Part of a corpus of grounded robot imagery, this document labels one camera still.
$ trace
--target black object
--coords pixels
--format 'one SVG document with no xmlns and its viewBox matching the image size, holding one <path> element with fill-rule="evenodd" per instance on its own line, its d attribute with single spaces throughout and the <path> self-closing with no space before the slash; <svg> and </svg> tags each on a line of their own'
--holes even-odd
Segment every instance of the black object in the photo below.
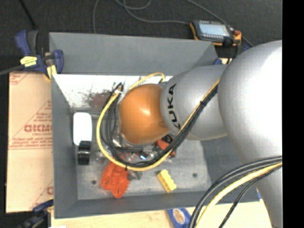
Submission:
<svg viewBox="0 0 304 228">
<path fill-rule="evenodd" d="M 77 161 L 79 165 L 88 165 L 91 155 L 91 141 L 81 141 L 78 147 Z"/>
<path fill-rule="evenodd" d="M 235 30 L 224 23 L 209 20 L 194 20 L 191 22 L 190 27 L 194 37 L 199 40 L 212 41 L 223 46 L 232 46 L 232 44 L 240 43 L 233 36 Z"/>
</svg>

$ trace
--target label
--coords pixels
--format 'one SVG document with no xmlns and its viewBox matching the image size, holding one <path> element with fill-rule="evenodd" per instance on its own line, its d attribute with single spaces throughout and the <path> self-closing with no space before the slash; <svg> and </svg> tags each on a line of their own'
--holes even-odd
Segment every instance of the label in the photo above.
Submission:
<svg viewBox="0 0 304 228">
<path fill-rule="evenodd" d="M 179 209 L 174 209 L 173 210 L 173 216 L 179 224 L 184 224 L 185 223 L 185 216 Z"/>
<path fill-rule="evenodd" d="M 36 64 L 37 57 L 26 56 L 20 60 L 20 63 L 25 67 L 33 66 Z"/>
<path fill-rule="evenodd" d="M 52 146 L 52 113 L 49 100 L 12 136 L 9 149 L 45 149 Z"/>
</svg>

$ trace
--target wire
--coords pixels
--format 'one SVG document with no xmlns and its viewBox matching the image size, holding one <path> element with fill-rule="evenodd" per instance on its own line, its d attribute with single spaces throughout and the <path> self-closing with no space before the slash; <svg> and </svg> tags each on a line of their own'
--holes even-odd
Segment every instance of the wire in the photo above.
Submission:
<svg viewBox="0 0 304 228">
<path fill-rule="evenodd" d="M 14 66 L 14 67 L 11 67 L 11 68 L 6 69 L 6 70 L 2 70 L 2 71 L 0 71 L 0 76 L 4 75 L 4 74 L 11 73 L 13 71 L 18 71 L 18 70 L 20 70 L 22 68 L 23 68 L 23 65 L 18 65 L 18 66 Z"/>
<path fill-rule="evenodd" d="M 25 13 L 26 13 L 26 15 L 27 15 L 27 17 L 28 17 L 28 19 L 29 19 L 31 25 L 32 25 L 32 29 L 33 29 L 33 30 L 37 29 L 37 25 L 35 24 L 35 22 L 34 22 L 34 20 L 33 20 L 32 16 L 31 16 L 31 14 L 30 14 L 28 8 L 26 7 L 26 5 L 25 5 L 25 3 L 24 3 L 24 1 L 23 1 L 23 0 L 19 0 L 19 2 L 20 2 L 20 4 L 21 4 L 23 10 L 25 11 Z"/>
<path fill-rule="evenodd" d="M 232 190 L 234 190 L 235 188 L 237 188 L 238 186 L 256 178 L 259 177 L 265 173 L 267 173 L 268 171 L 282 166 L 282 163 L 278 163 L 275 165 L 271 165 L 265 168 L 262 168 L 261 170 L 255 171 L 253 173 L 248 174 L 247 176 L 235 181 L 234 183 L 230 184 L 229 186 L 227 186 L 224 190 L 220 191 L 212 200 L 211 202 L 205 207 L 205 209 L 203 210 L 203 212 L 201 213 L 201 215 L 198 218 L 198 222 L 196 227 L 201 227 L 201 224 L 207 214 L 207 212 L 214 206 L 216 205 L 225 195 L 227 195 L 229 192 L 231 192 Z"/>
<path fill-rule="evenodd" d="M 147 78 L 151 77 L 151 76 L 155 76 L 157 74 L 160 73 L 154 73 L 151 74 L 149 76 L 144 77 L 143 79 L 141 79 L 140 81 L 138 81 L 136 84 L 134 84 L 132 88 L 138 86 L 141 82 L 143 82 L 144 80 L 146 80 Z M 138 162 L 135 164 L 132 163 L 128 163 L 125 162 L 124 160 L 122 160 L 119 155 L 115 156 L 120 160 L 116 160 L 115 158 L 113 158 L 111 155 L 109 155 L 107 153 L 107 151 L 103 148 L 102 143 L 100 141 L 100 126 L 101 126 L 101 122 L 102 119 L 104 117 L 105 112 L 107 111 L 107 109 L 110 107 L 110 105 L 117 100 L 117 98 L 119 97 L 120 93 L 112 95 L 111 98 L 109 99 L 109 102 L 105 105 L 105 107 L 103 108 L 98 122 L 97 122 L 97 126 L 96 126 L 96 136 L 97 136 L 97 143 L 98 146 L 100 148 L 100 150 L 102 151 L 102 153 L 105 155 L 106 158 L 108 158 L 110 161 L 114 162 L 115 164 L 121 166 L 121 167 L 125 167 L 128 168 L 132 171 L 146 171 L 149 169 L 152 169 L 156 166 L 158 166 L 159 164 L 161 164 L 169 155 L 172 151 L 175 151 L 177 147 L 180 146 L 180 144 L 183 142 L 183 140 L 186 138 L 186 136 L 188 135 L 188 133 L 190 132 L 190 130 L 192 129 L 192 126 L 195 124 L 195 121 L 197 120 L 199 114 L 201 113 L 201 111 L 204 109 L 204 107 L 207 105 L 208 101 L 214 96 L 214 94 L 217 92 L 217 86 L 218 86 L 219 80 L 216 81 L 216 83 L 212 86 L 212 88 L 207 92 L 207 94 L 204 95 L 204 97 L 202 98 L 202 100 L 200 101 L 200 103 L 198 104 L 198 106 L 193 110 L 192 114 L 188 117 L 187 121 L 183 124 L 183 126 L 181 127 L 180 131 L 178 132 L 177 136 L 173 139 L 173 141 L 169 144 L 169 146 L 161 151 L 159 153 L 158 156 L 156 156 L 154 159 L 149 160 L 149 161 L 142 161 L 142 162 Z"/>
<path fill-rule="evenodd" d="M 193 228 L 195 227 L 196 220 L 200 214 L 200 211 L 202 207 L 205 205 L 205 202 L 207 201 L 208 197 L 211 196 L 219 187 L 226 186 L 228 182 L 235 180 L 235 178 L 247 175 L 248 173 L 252 171 L 259 170 L 263 167 L 267 167 L 269 165 L 277 164 L 282 161 L 282 156 L 275 156 L 270 157 L 258 161 L 254 161 L 248 164 L 244 164 L 241 166 L 236 167 L 235 169 L 225 173 L 220 178 L 218 178 L 205 192 L 203 197 L 200 199 L 198 204 L 195 207 L 195 210 L 190 218 L 189 221 L 189 227 Z"/>
<path fill-rule="evenodd" d="M 132 87 L 136 87 L 138 86 L 140 83 L 142 83 L 143 81 L 147 80 L 148 78 L 152 77 L 152 76 L 156 76 L 156 75 L 161 75 L 162 79 L 164 80 L 165 79 L 165 76 L 163 73 L 154 73 L 154 74 L 151 74 L 151 75 L 148 75 L 144 78 L 142 78 L 141 80 L 139 80 L 137 83 L 135 83 Z M 107 109 L 110 107 L 110 105 L 118 98 L 118 96 L 120 95 L 120 93 L 114 93 L 113 95 L 110 96 L 109 98 L 109 101 L 107 102 L 107 104 L 105 105 L 105 107 L 103 108 L 99 118 L 98 118 L 98 122 L 97 122 L 97 126 L 96 126 L 96 138 L 97 138 L 97 143 L 99 145 L 99 148 L 101 150 L 101 152 L 105 155 L 105 157 L 107 159 L 109 159 L 110 161 L 112 161 L 114 164 L 118 165 L 118 166 L 121 166 L 121 167 L 126 167 L 125 164 L 117 161 L 115 158 L 113 158 L 112 156 L 110 156 L 107 151 L 103 148 L 102 146 L 102 143 L 101 143 L 101 140 L 100 140 L 100 126 L 101 126 L 101 122 L 102 122 L 102 119 L 105 115 L 105 112 L 107 111 Z M 162 158 L 160 158 L 158 161 L 156 161 L 154 164 L 150 165 L 150 166 L 147 166 L 147 167 L 128 167 L 128 169 L 132 170 L 132 171 L 146 171 L 146 170 L 149 170 L 149 169 L 152 169 L 156 166 L 158 166 L 159 164 L 161 164 L 166 158 L 167 156 L 169 156 L 171 152 L 168 152 L 168 154 L 165 154 Z"/>
<path fill-rule="evenodd" d="M 95 2 L 95 5 L 94 5 L 94 9 L 93 9 L 93 14 L 92 14 L 92 22 L 93 22 L 93 31 L 94 33 L 96 33 L 96 27 L 95 27 L 95 18 L 96 18 L 96 8 L 97 8 L 97 5 L 99 3 L 100 0 L 96 0 Z M 121 3 L 119 0 L 114 0 L 117 4 L 119 4 L 120 6 L 124 7 L 124 9 L 135 19 L 139 20 L 139 21 L 142 21 L 142 22 L 146 22 L 146 23 L 178 23 L 178 24 L 184 24 L 184 25 L 189 25 L 189 22 L 186 22 L 186 21 L 181 21 L 181 20 L 148 20 L 148 19 L 143 19 L 143 18 L 140 18 L 136 15 L 134 15 L 133 13 L 131 13 L 130 10 L 144 10 L 145 8 L 147 8 L 150 4 L 151 4 L 151 1 L 152 0 L 148 0 L 148 2 L 142 6 L 142 7 L 131 7 L 131 6 L 128 6 L 126 4 L 126 0 L 123 0 L 123 2 Z M 221 21 L 222 23 L 224 24 L 228 24 L 224 19 L 220 18 L 218 15 L 216 15 L 215 13 L 213 13 L 212 11 L 210 11 L 209 9 L 203 7 L 202 5 L 192 1 L 192 0 L 184 0 L 202 10 L 204 10 L 205 12 L 207 12 L 208 14 L 212 15 L 214 18 L 216 18 L 217 20 Z M 243 40 L 246 41 L 251 47 L 253 47 L 253 44 L 248 41 L 248 39 L 246 39 L 244 36 L 243 36 Z"/>
<path fill-rule="evenodd" d="M 255 184 L 257 181 L 259 181 L 260 179 L 268 176 L 269 174 L 275 172 L 276 170 L 280 169 L 282 166 L 279 166 L 277 168 L 274 168 L 272 170 L 270 170 L 269 172 L 267 172 L 264 175 L 261 175 L 257 178 L 255 178 L 253 181 L 251 181 L 244 189 L 243 191 L 238 195 L 237 199 L 234 201 L 233 205 L 230 207 L 227 215 L 225 216 L 225 218 L 223 219 L 222 223 L 220 224 L 220 226 L 218 228 L 223 228 L 225 223 L 227 222 L 227 220 L 229 219 L 229 217 L 231 216 L 232 212 L 234 211 L 234 209 L 236 208 L 237 204 L 240 202 L 241 198 L 245 195 L 245 193 L 252 187 L 253 184 Z"/>
</svg>

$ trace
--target black cable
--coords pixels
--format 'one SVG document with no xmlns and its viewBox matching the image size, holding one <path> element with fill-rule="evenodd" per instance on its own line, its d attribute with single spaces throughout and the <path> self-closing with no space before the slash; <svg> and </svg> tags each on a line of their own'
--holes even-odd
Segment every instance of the black cable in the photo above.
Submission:
<svg viewBox="0 0 304 228">
<path fill-rule="evenodd" d="M 217 93 L 217 88 L 218 88 L 218 86 L 215 86 L 209 92 L 209 94 L 206 96 L 206 98 L 203 101 L 200 102 L 199 107 L 196 109 L 195 113 L 189 119 L 189 121 L 187 122 L 186 126 L 173 139 L 173 141 L 168 145 L 168 147 L 165 150 L 162 150 L 161 152 L 159 152 L 158 155 L 156 155 L 152 160 L 149 160 L 149 161 L 140 161 L 140 162 L 137 162 L 137 163 L 129 163 L 129 162 L 123 160 L 119 156 L 119 154 L 116 151 L 115 146 L 113 145 L 113 140 L 111 139 L 111 135 L 110 135 L 109 121 L 111 119 L 111 114 L 113 114 L 113 113 L 111 113 L 111 110 L 110 110 L 110 114 L 107 116 L 105 129 L 107 131 L 107 133 L 106 133 L 106 141 L 109 143 L 108 147 L 110 148 L 110 151 L 111 151 L 112 155 L 115 156 L 117 160 L 119 160 L 121 163 L 125 164 L 126 166 L 130 166 L 130 167 L 146 167 L 146 166 L 149 166 L 151 164 L 154 164 L 156 161 L 158 161 L 161 157 L 163 157 L 169 151 L 175 151 L 181 145 L 181 143 L 185 140 L 185 138 L 187 137 L 187 135 L 191 131 L 193 125 L 195 124 L 197 118 L 199 117 L 200 113 L 205 108 L 205 106 L 207 105 L 207 103 Z"/>
<path fill-rule="evenodd" d="M 276 156 L 276 157 L 271 157 L 267 159 L 262 159 L 259 161 L 254 161 L 245 165 L 241 165 L 239 167 L 236 167 L 235 169 L 227 172 L 220 178 L 218 178 L 210 187 L 209 189 L 205 192 L 203 197 L 200 199 L 198 204 L 195 207 L 195 210 L 190 218 L 189 221 L 189 228 L 194 228 L 196 220 L 199 216 L 199 213 L 204 206 L 205 202 L 207 201 L 208 197 L 210 197 L 219 187 L 227 184 L 229 181 L 234 180 L 235 178 L 238 178 L 240 176 L 247 175 L 253 171 L 259 170 L 263 167 L 267 167 L 273 164 L 280 163 L 282 161 L 282 156 Z"/>
<path fill-rule="evenodd" d="M 9 73 L 14 72 L 14 71 L 18 71 L 22 68 L 23 68 L 23 65 L 18 65 L 18 66 L 14 66 L 14 67 L 11 67 L 11 68 L 6 69 L 6 70 L 2 70 L 2 71 L 0 71 L 0 76 L 4 75 L 4 74 L 9 74 Z"/>
<path fill-rule="evenodd" d="M 28 17 L 31 25 L 32 25 L 32 29 L 36 30 L 38 27 L 37 27 L 36 23 L 34 22 L 34 20 L 33 20 L 32 16 L 31 16 L 31 14 L 30 14 L 27 6 L 25 5 L 24 1 L 23 0 L 19 0 L 19 2 L 21 4 L 21 6 L 23 7 L 23 10 L 25 11 L 25 13 L 26 13 L 26 15 L 27 15 L 27 17 Z"/>
<path fill-rule="evenodd" d="M 96 0 L 95 1 L 95 5 L 94 5 L 94 9 L 93 9 L 93 14 L 92 14 L 92 24 L 93 24 L 93 31 L 94 33 L 96 33 L 96 27 L 95 27 L 95 18 L 96 18 L 96 8 L 97 5 L 99 3 L 100 0 Z M 131 13 L 130 10 L 143 10 L 145 8 L 147 8 L 152 0 L 148 0 L 148 2 L 142 6 L 142 7 L 131 7 L 128 6 L 126 4 L 126 0 L 123 0 L 123 2 L 121 3 L 119 0 L 114 0 L 117 4 L 119 4 L 120 6 L 124 7 L 124 9 L 135 19 L 139 20 L 139 21 L 143 21 L 143 22 L 147 22 L 147 23 L 179 23 L 179 24 L 184 24 L 184 25 L 189 25 L 189 22 L 186 21 L 180 21 L 180 20 L 148 20 L 148 19 L 142 19 L 136 15 L 134 15 L 133 13 Z M 212 11 L 210 11 L 209 9 L 199 5 L 198 3 L 192 1 L 192 0 L 184 0 L 186 2 L 191 3 L 192 5 L 204 10 L 205 12 L 207 12 L 208 14 L 210 14 L 211 16 L 213 16 L 214 18 L 216 18 L 217 20 L 221 21 L 222 23 L 228 24 L 224 19 L 220 18 L 219 16 L 217 16 L 215 13 L 213 13 Z M 251 47 L 253 47 L 253 44 L 248 41 L 248 39 L 246 39 L 243 36 L 243 40 L 247 42 L 247 44 L 249 44 Z"/>
<path fill-rule="evenodd" d="M 218 228 L 223 228 L 225 223 L 227 222 L 227 220 L 230 218 L 232 212 L 234 211 L 234 209 L 236 208 L 236 206 L 238 205 L 238 203 L 240 202 L 241 198 L 245 195 L 245 193 L 251 188 L 251 186 L 253 184 L 255 184 L 257 181 L 261 180 L 262 178 L 270 175 L 271 173 L 275 172 L 276 170 L 282 168 L 282 166 L 279 166 L 277 168 L 274 168 L 270 171 L 268 171 L 267 173 L 263 174 L 262 176 L 259 176 L 255 179 L 253 179 L 244 189 L 243 191 L 238 195 L 237 199 L 234 201 L 233 205 L 230 207 L 227 215 L 225 216 L 225 218 L 223 219 L 222 223 L 220 224 L 220 226 Z"/>
</svg>

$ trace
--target yellow block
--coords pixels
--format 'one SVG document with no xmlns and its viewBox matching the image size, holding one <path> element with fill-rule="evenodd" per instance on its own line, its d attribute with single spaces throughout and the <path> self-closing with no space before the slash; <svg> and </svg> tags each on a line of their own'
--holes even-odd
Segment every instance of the yellow block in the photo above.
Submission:
<svg viewBox="0 0 304 228">
<path fill-rule="evenodd" d="M 171 192 L 176 189 L 176 184 L 172 180 L 167 170 L 162 170 L 158 175 L 158 179 L 161 181 L 163 187 L 167 192 Z"/>
</svg>

